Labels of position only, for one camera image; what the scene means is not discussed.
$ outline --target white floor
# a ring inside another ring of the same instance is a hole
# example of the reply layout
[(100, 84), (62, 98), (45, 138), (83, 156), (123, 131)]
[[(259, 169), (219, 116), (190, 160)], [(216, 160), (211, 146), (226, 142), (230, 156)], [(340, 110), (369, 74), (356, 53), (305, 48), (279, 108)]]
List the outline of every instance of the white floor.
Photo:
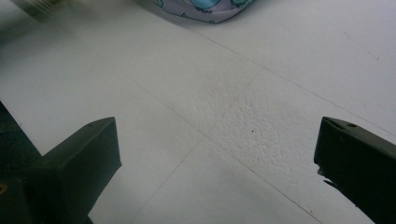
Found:
[(313, 163), (320, 120), (396, 143), (396, 2), (257, 0), (212, 25), (150, 1), (10, 2), (0, 100), (46, 153), (116, 117), (101, 223), (372, 223)]

